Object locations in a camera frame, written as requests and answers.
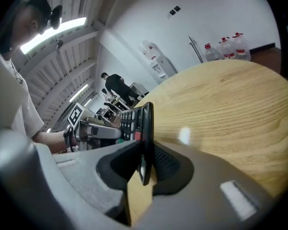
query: dark floor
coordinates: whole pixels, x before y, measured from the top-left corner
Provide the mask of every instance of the dark floor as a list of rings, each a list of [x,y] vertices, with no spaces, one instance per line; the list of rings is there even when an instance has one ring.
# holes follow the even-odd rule
[[[280,50],[278,48],[267,49],[252,54],[252,62],[266,66],[277,73],[280,73]]]

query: black baseboard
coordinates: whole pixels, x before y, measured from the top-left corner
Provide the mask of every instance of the black baseboard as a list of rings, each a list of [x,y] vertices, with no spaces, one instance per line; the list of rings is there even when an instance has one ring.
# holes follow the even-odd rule
[[[274,48],[274,47],[275,47],[275,43],[267,44],[267,45],[263,45],[263,46],[260,46],[260,47],[257,47],[257,48],[250,49],[250,53],[251,54],[255,54],[255,53],[258,53],[260,51],[264,51],[264,50],[271,49],[271,48]]]

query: keypad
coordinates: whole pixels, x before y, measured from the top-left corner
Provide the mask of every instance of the keypad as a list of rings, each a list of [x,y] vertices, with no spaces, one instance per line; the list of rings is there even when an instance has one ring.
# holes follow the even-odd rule
[[[141,134],[141,112],[142,108],[134,108],[121,113],[120,129],[122,130],[122,139],[135,140],[140,139]]]

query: wristwatch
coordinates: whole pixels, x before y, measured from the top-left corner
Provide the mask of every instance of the wristwatch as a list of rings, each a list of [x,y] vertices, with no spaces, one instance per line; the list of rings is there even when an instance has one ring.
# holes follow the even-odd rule
[[[65,130],[64,130],[64,133],[63,133],[63,136],[64,136],[64,141],[65,141],[65,143],[66,143],[66,145],[67,146],[71,146],[70,145],[70,143],[69,143],[69,135],[70,135],[70,129],[71,129],[72,127],[68,127],[68,128],[66,128]]]

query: wooden table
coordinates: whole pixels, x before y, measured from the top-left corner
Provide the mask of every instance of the wooden table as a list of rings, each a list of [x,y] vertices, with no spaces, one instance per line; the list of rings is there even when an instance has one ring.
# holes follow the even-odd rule
[[[155,140],[217,155],[272,196],[286,189],[288,81],[277,73],[247,61],[207,62],[163,82],[138,106],[146,102],[154,104]],[[133,222],[152,202],[155,183],[154,173],[145,187],[137,172],[129,181]]]

